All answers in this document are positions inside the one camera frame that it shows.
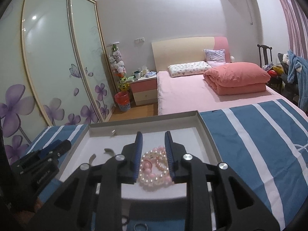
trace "sliding glass door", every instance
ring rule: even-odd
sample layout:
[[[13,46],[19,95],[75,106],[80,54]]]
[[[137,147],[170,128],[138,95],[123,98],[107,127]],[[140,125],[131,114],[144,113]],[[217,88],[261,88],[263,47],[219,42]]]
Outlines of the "sliding glass door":
[[[10,161],[52,125],[108,121],[114,85],[93,0],[12,0],[0,18],[0,119]]]

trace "patterned pillow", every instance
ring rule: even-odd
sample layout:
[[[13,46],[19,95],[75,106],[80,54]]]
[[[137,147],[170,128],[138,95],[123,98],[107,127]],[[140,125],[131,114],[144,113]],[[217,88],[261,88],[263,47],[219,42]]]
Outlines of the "patterned pillow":
[[[179,77],[185,75],[203,74],[211,68],[205,61],[197,61],[183,64],[170,65],[169,72],[171,77]]]
[[[226,52],[225,49],[221,49],[221,50],[205,49],[204,50],[205,60],[212,67],[224,65],[226,64],[225,52]]]

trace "drawer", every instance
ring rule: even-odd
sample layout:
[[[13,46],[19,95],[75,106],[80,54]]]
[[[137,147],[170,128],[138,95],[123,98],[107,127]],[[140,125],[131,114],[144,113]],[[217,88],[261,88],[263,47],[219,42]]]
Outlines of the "drawer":
[[[156,90],[157,80],[151,79],[151,80],[145,80],[145,81],[140,81],[140,82],[134,82],[134,83],[131,83],[130,86],[131,86],[131,90],[133,91],[133,93],[143,92],[143,91],[148,91],[148,90]]]
[[[157,89],[133,93],[136,105],[157,102]]]

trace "pink folded quilt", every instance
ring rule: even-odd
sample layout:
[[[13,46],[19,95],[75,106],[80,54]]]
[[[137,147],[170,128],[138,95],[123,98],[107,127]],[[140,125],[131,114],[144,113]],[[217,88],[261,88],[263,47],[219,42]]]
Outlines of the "pink folded quilt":
[[[203,74],[222,87],[241,87],[257,83],[266,83],[270,75],[258,65],[250,62],[227,63],[213,67]]]
[[[218,95],[237,95],[266,90],[270,75],[250,62],[235,62],[211,68],[203,74]]]
[[[209,76],[205,76],[204,78],[218,95],[239,95],[266,91],[265,83],[256,83],[240,87],[223,87],[213,82]]]

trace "blue jacket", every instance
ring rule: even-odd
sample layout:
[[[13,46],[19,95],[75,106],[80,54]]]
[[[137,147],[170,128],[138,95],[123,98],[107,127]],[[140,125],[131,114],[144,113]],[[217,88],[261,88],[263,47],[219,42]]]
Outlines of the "blue jacket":
[[[288,72],[288,83],[293,83],[295,75],[298,80],[299,100],[298,107],[306,112],[308,110],[308,61],[296,56],[291,50],[288,51],[290,65]]]

